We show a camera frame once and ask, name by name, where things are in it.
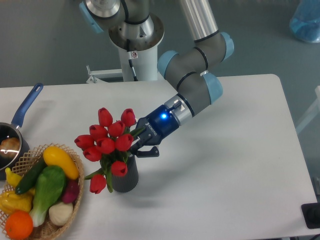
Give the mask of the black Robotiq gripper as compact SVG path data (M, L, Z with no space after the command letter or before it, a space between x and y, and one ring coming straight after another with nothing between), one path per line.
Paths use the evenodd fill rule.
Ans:
M135 128L145 127L145 130L138 135L142 144L135 143L130 147L130 153L137 158L159 157L160 152L155 145L159 145L164 138L178 129L178 121L165 105L161 105L147 116L135 120ZM143 146L153 147L150 150L140 150Z

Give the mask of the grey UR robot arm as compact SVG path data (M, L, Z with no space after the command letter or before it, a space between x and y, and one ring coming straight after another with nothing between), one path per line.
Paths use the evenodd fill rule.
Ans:
M231 37L219 31L206 0L182 0L180 7L189 26L194 47L185 54L173 50L158 55L164 37L162 21L150 12L147 0L83 0L80 11L96 33L107 32L117 47L125 82L155 81L162 76L176 95L146 117L130 153L157 157L161 141L192 119L222 94L220 81L208 72L234 52Z

